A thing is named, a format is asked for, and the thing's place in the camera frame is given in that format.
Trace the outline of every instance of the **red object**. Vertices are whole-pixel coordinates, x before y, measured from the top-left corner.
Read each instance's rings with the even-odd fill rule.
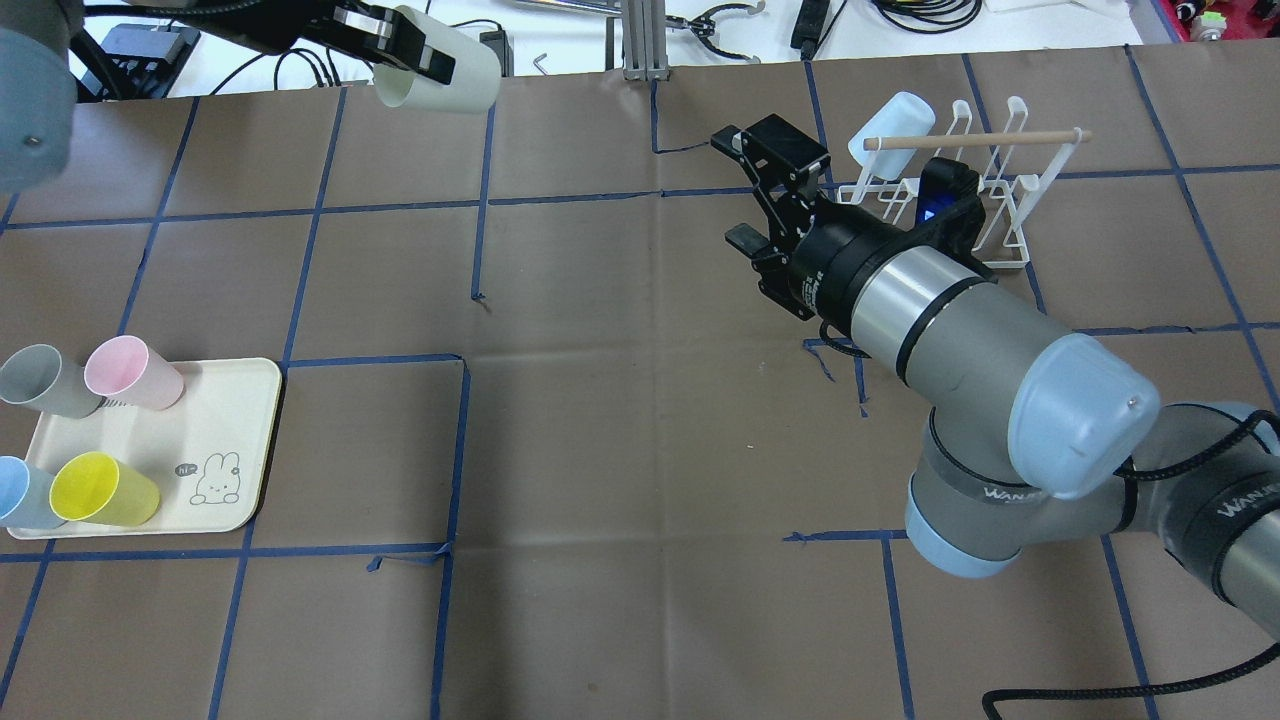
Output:
[[[1249,12],[1253,9],[1254,0],[1217,0],[1210,6],[1206,13],[1220,13],[1226,18],[1226,32],[1222,35],[1222,40],[1258,40],[1267,36],[1271,31],[1271,26],[1276,23],[1275,19],[1261,20]],[[1184,42],[1190,40],[1190,26],[1183,24],[1178,19],[1178,13],[1174,10],[1175,3],[1171,0],[1162,0],[1161,9],[1165,15],[1169,17],[1169,22],[1178,31],[1178,36],[1183,38]]]

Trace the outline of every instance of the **blue tape grid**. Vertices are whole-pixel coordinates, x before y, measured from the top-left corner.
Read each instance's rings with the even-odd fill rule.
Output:
[[[1170,159],[1171,169],[1139,169],[1139,170],[1106,170],[1106,172],[1066,172],[1060,176],[1060,179],[1094,179],[1094,178],[1130,178],[1130,177],[1174,177],[1179,182],[1179,187],[1184,195],[1188,204],[1188,210],[1196,222],[1197,232],[1202,242],[1204,243],[1206,252],[1210,255],[1213,264],[1215,272],[1222,284],[1224,292],[1231,304],[1233,311],[1236,314],[1236,323],[1220,327],[1206,327],[1206,328],[1192,328],[1192,327],[1155,327],[1155,328],[1083,328],[1079,332],[1088,334],[1103,337],[1103,336],[1125,336],[1125,334],[1169,334],[1169,333],[1201,333],[1201,332],[1242,332],[1245,334],[1251,354],[1258,366],[1260,374],[1263,378],[1263,383],[1272,398],[1276,402],[1276,392],[1274,383],[1271,380],[1270,372],[1261,357],[1261,352],[1257,348],[1257,343],[1253,340],[1252,331],[1256,329],[1280,329],[1280,322],[1249,322],[1239,302],[1235,299],[1234,291],[1231,290],[1221,263],[1217,259],[1216,251],[1213,250],[1208,232],[1199,217],[1196,208],[1194,200],[1190,196],[1190,191],[1185,182],[1185,176],[1196,174],[1219,174],[1219,173],[1256,173],[1256,172],[1280,172],[1280,164],[1257,164],[1257,165],[1222,165],[1222,167],[1203,167],[1203,168],[1183,168],[1178,164],[1174,155],[1172,147],[1169,138],[1156,115],[1155,106],[1151,102],[1149,95],[1147,92],[1146,85],[1142,79],[1140,70],[1138,68],[1137,60],[1130,49],[1126,49],[1126,55],[1129,58],[1130,68],[1134,74],[1134,81],[1138,85],[1139,92],[1147,106],[1148,114],[1156,132],[1161,138],[1166,154]],[[987,109],[982,99],[980,90],[977,83],[977,77],[973,72],[973,65],[968,55],[961,56],[966,76],[969,78],[970,88],[975,99],[977,110],[982,120],[983,128],[991,131],[989,118],[987,117]],[[819,100],[819,92],[817,81],[810,64],[805,64],[805,78],[810,92],[810,100],[814,111],[814,120],[818,128],[819,140],[826,143],[826,127],[822,117],[822,108]],[[164,209],[168,204],[168,199],[172,193],[174,181],[177,178],[178,168],[182,161],[182,156],[186,151],[193,124],[196,118],[196,111],[198,110],[200,100],[193,100],[191,114],[187,120],[187,126],[183,129],[182,141],[179,142],[178,151],[174,158],[174,163],[170,169],[168,182],[165,184],[164,193],[161,196],[160,206],[154,217],[150,218],[124,218],[124,219],[90,219],[90,220],[58,220],[58,222],[36,222],[36,223],[12,223],[14,209],[19,201],[19,196],[13,196],[4,210],[3,217],[0,217],[0,234],[5,229],[29,229],[29,228],[67,228],[67,227],[101,227],[101,225],[123,225],[123,224],[148,224],[151,225],[147,245],[143,251],[143,256],[140,261],[138,272],[134,277],[134,284],[131,291],[125,311],[122,316],[120,329],[122,332],[128,325],[129,316],[132,314],[133,304],[137,297],[138,288],[141,287],[141,281],[146,270],[146,263],[150,258],[150,252],[154,247],[159,227],[166,223],[187,223],[187,222],[205,222],[205,220],[220,220],[220,219],[242,219],[242,218],[270,218],[270,217],[288,217],[288,215],[311,215],[311,233],[308,234],[307,251],[303,261],[302,270],[300,273],[298,292],[294,301],[294,314],[291,319],[289,333],[287,338],[287,348],[284,361],[282,366],[288,374],[291,368],[323,368],[323,366],[343,366],[343,365],[372,365],[372,364],[402,364],[402,363],[439,363],[439,361],[461,361],[463,365],[462,370],[462,389],[460,397],[460,411],[458,411],[458,429],[456,436],[456,448],[454,448],[454,473],[453,473],[453,488],[449,505],[449,527],[447,530],[447,539],[443,543],[406,543],[406,544],[375,544],[375,546],[316,546],[316,547],[252,547],[253,538],[253,524],[252,521],[246,528],[244,539],[239,548],[225,548],[225,550],[193,550],[193,551],[119,551],[119,552],[56,552],[55,542],[49,541],[45,546],[44,552],[40,553],[9,553],[0,555],[0,564],[19,564],[31,562],[37,564],[38,569],[36,578],[32,583],[32,591],[27,600],[27,606],[23,612],[22,621],[19,624],[17,637],[10,651],[9,661],[5,667],[5,674],[3,680],[0,680],[0,705],[4,702],[4,697],[8,692],[9,684],[14,669],[17,666],[19,653],[22,650],[22,643],[26,638],[26,633],[29,629],[31,619],[35,614],[36,603],[40,597],[40,591],[44,583],[47,568],[52,562],[92,562],[92,561],[110,561],[110,560],[200,560],[200,559],[237,559],[237,577],[233,587],[233,597],[228,610],[227,628],[223,638],[223,648],[219,656],[219,669],[215,678],[215,689],[210,701],[210,714],[209,717],[214,719],[218,715],[220,693],[223,683],[225,680],[227,662],[229,660],[229,652],[232,641],[234,637],[236,616],[238,614],[239,597],[243,588],[244,573],[247,570],[247,564],[251,557],[301,557],[301,556],[340,556],[340,555],[401,555],[401,553],[435,553],[443,556],[444,569],[442,577],[440,588],[440,603],[439,615],[436,621],[436,647],[435,647],[435,665],[433,671],[431,682],[431,717],[433,720],[439,717],[439,697],[444,682],[444,647],[445,647],[445,632],[448,628],[448,609],[449,609],[449,594],[452,589],[453,578],[453,556],[448,552],[452,547],[452,542],[456,539],[457,533],[457,512],[461,501],[461,479],[462,479],[462,462],[463,451],[466,445],[466,421],[467,421],[467,407],[470,401],[470,384],[471,374],[466,363],[458,355],[452,354],[430,354],[430,355],[406,355],[406,356],[353,356],[353,357],[329,357],[329,359],[307,359],[307,360],[293,360],[292,350],[293,341],[296,338],[297,323],[300,319],[301,305],[306,291],[307,272],[310,268],[310,259],[314,251],[315,236],[317,223],[320,218],[325,214],[344,214],[344,213],[378,213],[378,211],[392,211],[392,210],[426,210],[426,209],[445,209],[445,208],[477,208],[479,219],[476,228],[476,249],[475,249],[475,261],[474,261],[474,274],[472,274],[472,299],[483,299],[483,293],[479,292],[480,282],[480,269],[483,260],[483,241],[484,241],[484,220],[485,211],[490,205],[531,205],[531,204],[557,204],[557,202],[590,202],[590,201],[613,201],[613,200],[626,200],[631,197],[640,196],[657,196],[657,197],[685,197],[685,196],[709,196],[709,195],[746,195],[751,190],[749,187],[728,187],[728,188],[692,188],[692,190],[659,190],[652,192],[621,192],[621,193],[595,193],[595,195],[568,195],[568,196],[532,196],[532,197],[513,197],[513,199],[489,199],[489,174],[492,169],[493,159],[493,133],[495,123],[495,110],[492,110],[488,118],[488,126],[485,131],[485,151],[484,151],[484,169],[481,174],[481,193],[479,200],[463,200],[463,201],[438,201],[438,202],[407,202],[407,204],[383,204],[383,205],[357,205],[357,206],[338,206],[338,208],[324,208],[324,192],[328,183],[328,176],[332,169],[333,154],[335,150],[338,129],[340,127],[342,113],[346,104],[346,90],[340,92],[338,101],[338,110],[335,113],[334,128],[330,136],[329,154],[325,161],[325,170],[321,179],[320,192],[317,195],[316,204],[310,209],[283,209],[283,210],[268,210],[268,211],[250,211],[250,213],[218,213],[218,214],[202,214],[202,215],[165,215]],[[650,111],[652,111],[652,150],[655,154],[666,152],[678,152],[685,150],[691,150],[700,147],[705,143],[691,145],[687,147],[676,149],[660,149],[658,146],[658,86],[652,85],[650,90]],[[832,181],[828,172],[827,182],[824,187],[832,190],[836,183]],[[1043,296],[1039,291],[1039,284],[1036,278],[1034,268],[1032,265],[1027,266],[1028,281],[1032,286],[1032,291],[1036,295],[1037,306],[1041,311],[1044,311]],[[822,341],[812,338],[805,341],[805,348],[814,352],[814,348],[820,345]],[[860,360],[855,360],[855,377],[858,380],[859,402],[867,402],[867,388],[863,378],[863,364]],[[883,553],[883,569],[886,577],[886,592],[890,606],[890,621],[893,628],[893,642],[895,652],[897,656],[899,665],[899,678],[902,692],[904,714],[906,717],[914,717],[914,705],[911,701],[910,692],[910,678],[908,669],[908,655],[905,641],[902,638],[902,620],[901,610],[897,601],[897,587],[896,578],[893,574],[892,565],[892,539],[905,538],[905,532],[901,529],[890,530],[832,530],[820,532],[813,534],[794,533],[791,537],[783,538],[785,542],[840,542],[840,541],[876,541],[882,546]],[[1134,669],[1138,674],[1139,682],[1147,682],[1146,665],[1142,659],[1142,651],[1138,643],[1137,633],[1133,626],[1132,614],[1128,606],[1128,601],[1124,593],[1123,579],[1120,578],[1119,565],[1115,560],[1115,553],[1111,547],[1110,538],[1102,538],[1103,555],[1107,562],[1108,573],[1111,575],[1112,585],[1116,594],[1116,602],[1120,609],[1120,616],[1125,626],[1125,637],[1129,642],[1130,653],[1133,656]],[[1147,701],[1147,714],[1149,720],[1158,720],[1158,712],[1155,707],[1155,702],[1148,698]]]

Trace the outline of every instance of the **gray cup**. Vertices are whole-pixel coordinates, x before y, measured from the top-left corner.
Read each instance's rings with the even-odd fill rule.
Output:
[[[102,396],[84,386],[84,368],[51,345],[29,345],[0,366],[0,400],[64,418],[84,418]]]

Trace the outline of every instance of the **cup rim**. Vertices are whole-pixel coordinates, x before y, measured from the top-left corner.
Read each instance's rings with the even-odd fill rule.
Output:
[[[5,383],[4,383],[5,369],[10,366],[9,364],[24,354],[36,354],[36,352],[49,354],[50,351],[52,351],[54,359],[58,360],[58,372],[54,373],[52,382],[50,382],[47,387],[37,392],[36,395],[26,400],[13,400],[12,396],[8,392],[5,392]],[[63,370],[65,368],[67,368],[67,361],[63,359],[63,352],[56,347],[54,347],[52,345],[49,345],[47,342],[37,342],[35,345],[28,345],[27,347],[23,347],[22,350],[10,355],[9,359],[5,360],[3,365],[0,365],[0,400],[8,402],[9,405],[17,405],[17,406],[31,405],[32,402],[40,402],[40,398],[49,395],[49,391],[54,389],[54,386],[58,384],[58,378],[63,377]]]
[[[111,392],[104,392],[105,388],[95,387],[95,386],[97,386],[97,383],[93,382],[96,378],[92,378],[93,373],[91,372],[91,368],[95,365],[95,363],[93,363],[95,359],[97,360],[97,363],[102,363],[102,359],[101,359],[101,356],[99,354],[102,352],[106,348],[110,348],[113,345],[128,345],[132,348],[141,350],[141,352],[142,352],[142,369],[138,370],[137,377],[134,377],[132,380],[129,380],[123,387],[115,388]],[[129,388],[132,388],[133,386],[138,384],[138,380],[141,380],[142,375],[146,374],[147,368],[151,366],[151,352],[150,352],[150,350],[151,348],[146,343],[146,341],[143,341],[142,338],[140,338],[137,336],[132,336],[132,334],[115,336],[111,340],[105,341],[102,345],[99,345],[93,350],[93,352],[88,356],[88,360],[84,361],[84,387],[87,387],[90,392],[92,392],[95,395],[101,395],[102,397],[118,397],[119,395],[122,395],[124,392],[128,392]]]
[[[13,506],[5,510],[4,512],[0,512],[0,521],[3,521],[9,515],[13,515],[13,512],[18,510],[18,507],[22,505],[22,501],[27,498],[27,493],[31,492],[31,468],[27,465],[27,461],[23,460],[22,457],[15,457],[13,455],[0,455],[0,465],[13,465],[14,462],[17,462],[18,466],[20,466],[23,470],[22,473],[23,488],[22,492],[18,495],[18,500],[14,501]]]
[[[63,479],[63,473],[67,471],[67,468],[70,468],[73,464],[76,464],[77,461],[83,460],[86,457],[97,456],[97,455],[100,455],[102,457],[106,457],[108,460],[111,461],[111,469],[115,471],[115,477],[113,478],[114,483],[111,484],[111,492],[106,496],[106,500],[104,500],[101,505],[99,505],[97,507],[95,507],[90,512],[86,512],[83,515],[78,515],[76,518],[68,518],[67,515],[63,515],[61,512],[58,511],[58,506],[54,505],[54,488],[58,487],[58,480]],[[82,454],[77,455],[76,457],[72,457],[70,460],[68,460],[67,464],[63,465],[60,470],[58,470],[58,474],[54,475],[54,482],[50,483],[50,486],[49,486],[49,509],[54,511],[54,515],[58,515],[59,518],[61,518],[63,520],[67,520],[67,521],[74,523],[74,521],[78,521],[78,520],[86,520],[88,518],[92,518],[93,515],[97,515],[99,512],[102,511],[104,507],[106,507],[108,505],[110,505],[111,500],[115,498],[115,493],[119,492],[119,491],[120,491],[120,461],[116,460],[115,457],[108,455],[106,452],[100,451],[100,450],[91,450],[88,452],[82,452]]]

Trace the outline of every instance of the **yellow cup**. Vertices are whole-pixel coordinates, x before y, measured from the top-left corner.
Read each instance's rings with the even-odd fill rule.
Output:
[[[160,506],[160,488],[105,452],[86,452],[58,471],[49,505],[63,520],[141,525]]]

